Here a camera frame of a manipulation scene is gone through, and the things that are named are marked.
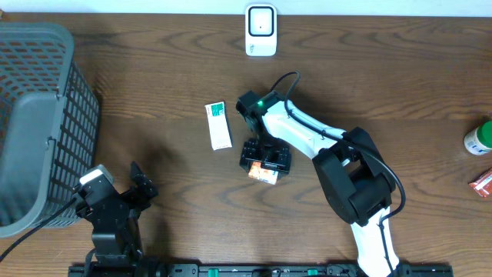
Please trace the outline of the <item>small orange snack box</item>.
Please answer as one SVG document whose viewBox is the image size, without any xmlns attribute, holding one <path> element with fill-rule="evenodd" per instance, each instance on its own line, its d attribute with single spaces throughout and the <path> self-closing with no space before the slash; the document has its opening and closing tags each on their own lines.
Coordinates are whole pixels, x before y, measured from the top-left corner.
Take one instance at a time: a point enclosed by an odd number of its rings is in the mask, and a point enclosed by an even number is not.
<svg viewBox="0 0 492 277">
<path fill-rule="evenodd" d="M 275 185 L 278 180 L 278 172 L 271 169 L 263 169 L 260 162 L 252 162 L 248 171 L 248 177 Z"/>
</svg>

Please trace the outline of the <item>white green medicine box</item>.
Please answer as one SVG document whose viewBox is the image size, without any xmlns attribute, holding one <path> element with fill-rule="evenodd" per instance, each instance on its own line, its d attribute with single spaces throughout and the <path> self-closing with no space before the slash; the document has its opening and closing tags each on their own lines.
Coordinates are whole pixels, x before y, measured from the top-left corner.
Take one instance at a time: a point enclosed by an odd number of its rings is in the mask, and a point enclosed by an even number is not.
<svg viewBox="0 0 492 277">
<path fill-rule="evenodd" d="M 212 149 L 227 149 L 232 147 L 228 122 L 225 114 L 225 103 L 216 102 L 205 105 Z"/>
</svg>

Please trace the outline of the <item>green lid white jar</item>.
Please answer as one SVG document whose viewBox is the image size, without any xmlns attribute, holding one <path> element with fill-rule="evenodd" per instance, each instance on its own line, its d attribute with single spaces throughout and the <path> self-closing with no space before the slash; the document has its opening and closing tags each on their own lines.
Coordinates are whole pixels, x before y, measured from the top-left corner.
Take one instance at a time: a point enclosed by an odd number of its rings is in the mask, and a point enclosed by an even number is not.
<svg viewBox="0 0 492 277">
<path fill-rule="evenodd" d="M 492 121 L 476 127 L 464 136 L 464 147 L 473 155 L 485 155 L 491 152 Z"/>
</svg>

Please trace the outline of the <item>red Top chocolate bar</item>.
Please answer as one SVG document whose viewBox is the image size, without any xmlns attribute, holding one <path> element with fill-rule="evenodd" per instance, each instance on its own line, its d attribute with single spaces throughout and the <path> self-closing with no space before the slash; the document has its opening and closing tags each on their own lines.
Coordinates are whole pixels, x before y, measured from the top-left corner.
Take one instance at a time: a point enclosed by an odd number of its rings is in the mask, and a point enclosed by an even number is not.
<svg viewBox="0 0 492 277">
<path fill-rule="evenodd" d="M 478 179 L 471 182 L 469 186 L 481 197 L 491 195 L 492 169 L 487 170 Z"/>
</svg>

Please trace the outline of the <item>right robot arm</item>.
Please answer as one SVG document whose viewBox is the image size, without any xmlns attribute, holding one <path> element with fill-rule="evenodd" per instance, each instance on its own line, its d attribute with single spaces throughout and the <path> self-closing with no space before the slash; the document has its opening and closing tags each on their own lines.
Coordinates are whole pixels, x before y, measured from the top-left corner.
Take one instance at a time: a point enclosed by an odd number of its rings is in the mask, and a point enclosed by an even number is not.
<svg viewBox="0 0 492 277">
<path fill-rule="evenodd" d="M 369 134 L 325 125 L 275 91 L 265 97 L 247 92 L 236 109 L 256 134 L 244 143 L 239 162 L 250 177 L 275 184 L 290 172 L 291 148 L 306 155 L 328 204 L 351 227 L 359 268 L 368 276 L 396 276 L 400 260 L 388 221 L 396 213 L 391 194 L 402 185 Z"/>
</svg>

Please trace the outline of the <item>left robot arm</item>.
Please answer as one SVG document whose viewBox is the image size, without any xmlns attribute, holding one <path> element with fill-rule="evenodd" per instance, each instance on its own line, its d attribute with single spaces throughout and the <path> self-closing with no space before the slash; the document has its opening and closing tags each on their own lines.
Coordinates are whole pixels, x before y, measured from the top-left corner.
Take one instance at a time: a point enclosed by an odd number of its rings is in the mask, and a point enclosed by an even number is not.
<svg viewBox="0 0 492 277">
<path fill-rule="evenodd" d="M 83 265 L 69 268 L 70 276 L 158 276 L 158 262 L 143 253 L 138 219 L 158 195 L 153 182 L 131 163 L 134 185 L 125 192 L 114 187 L 103 165 L 86 172 L 75 188 L 76 215 L 93 226 L 94 248 Z"/>
</svg>

